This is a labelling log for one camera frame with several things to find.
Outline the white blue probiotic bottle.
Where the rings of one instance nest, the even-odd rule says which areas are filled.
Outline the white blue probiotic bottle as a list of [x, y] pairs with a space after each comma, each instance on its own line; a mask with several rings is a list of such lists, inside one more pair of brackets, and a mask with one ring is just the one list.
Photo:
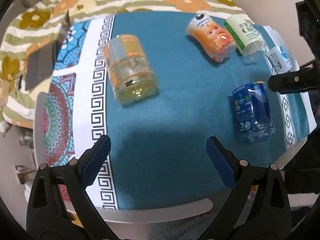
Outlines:
[[271, 73], [285, 74], [292, 68], [292, 63], [283, 46], [276, 45], [269, 49], [266, 57], [271, 65]]

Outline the blue label plastic bottle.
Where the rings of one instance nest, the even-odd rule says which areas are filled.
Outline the blue label plastic bottle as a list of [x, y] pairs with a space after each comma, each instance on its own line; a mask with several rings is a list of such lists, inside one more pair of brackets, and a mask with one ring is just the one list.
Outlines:
[[256, 81], [232, 92], [236, 123], [243, 141], [249, 143], [271, 139], [275, 134], [266, 94], [266, 84]]

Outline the green white label bottle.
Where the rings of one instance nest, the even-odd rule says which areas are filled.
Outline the green white label bottle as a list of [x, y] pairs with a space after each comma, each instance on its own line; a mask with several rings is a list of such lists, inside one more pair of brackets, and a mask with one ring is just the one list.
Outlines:
[[258, 32], [240, 15], [232, 15], [224, 22], [225, 28], [234, 38], [245, 64], [256, 63], [264, 52], [264, 43]]

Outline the orange label plastic bottle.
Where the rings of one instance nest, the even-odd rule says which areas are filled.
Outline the orange label plastic bottle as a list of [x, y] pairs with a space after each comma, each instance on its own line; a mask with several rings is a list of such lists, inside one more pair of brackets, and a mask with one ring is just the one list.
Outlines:
[[199, 42], [206, 54], [215, 62], [222, 62], [236, 50], [232, 35], [207, 14], [197, 14], [186, 31]]

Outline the teal patterned table cloth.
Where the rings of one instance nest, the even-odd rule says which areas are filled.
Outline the teal patterned table cloth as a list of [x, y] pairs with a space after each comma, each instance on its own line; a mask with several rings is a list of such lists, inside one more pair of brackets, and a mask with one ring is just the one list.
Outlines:
[[[212, 135], [238, 158], [267, 166], [316, 128], [304, 94], [267, 90], [275, 134], [247, 142], [236, 126], [232, 92], [246, 83], [266, 82], [271, 70], [263, 57], [245, 64], [237, 52], [215, 63], [188, 36], [191, 17], [131, 12], [68, 30], [46, 98], [46, 161], [65, 165], [108, 135], [111, 152], [87, 188], [98, 207], [157, 209], [220, 191], [224, 185], [206, 154]], [[139, 38], [159, 81], [157, 95], [127, 107], [114, 99], [102, 51], [120, 34]]]

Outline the yellow label clear bottle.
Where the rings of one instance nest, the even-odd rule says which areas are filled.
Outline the yellow label clear bottle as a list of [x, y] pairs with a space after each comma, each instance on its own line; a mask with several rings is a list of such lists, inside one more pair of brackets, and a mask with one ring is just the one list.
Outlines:
[[158, 80], [138, 37], [122, 34], [104, 46], [104, 57], [114, 98], [124, 106], [158, 93]]

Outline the dark grey notebook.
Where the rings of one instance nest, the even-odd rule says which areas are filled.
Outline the dark grey notebook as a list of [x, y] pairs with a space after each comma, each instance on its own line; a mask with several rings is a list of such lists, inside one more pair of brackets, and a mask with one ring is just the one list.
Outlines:
[[70, 27], [68, 10], [62, 16], [60, 29], [56, 36], [32, 44], [26, 51], [25, 90], [34, 89], [52, 75], [57, 55]]

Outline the floral striped bed quilt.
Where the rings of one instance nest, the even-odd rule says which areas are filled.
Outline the floral striped bed quilt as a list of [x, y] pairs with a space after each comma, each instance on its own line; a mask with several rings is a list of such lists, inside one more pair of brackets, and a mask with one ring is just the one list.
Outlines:
[[40, 90], [18, 87], [25, 81], [31, 53], [62, 41], [68, 27], [94, 17], [122, 12], [205, 12], [226, 19], [249, 16], [232, 0], [15, 0], [12, 19], [1, 35], [1, 135], [11, 125], [32, 128]]

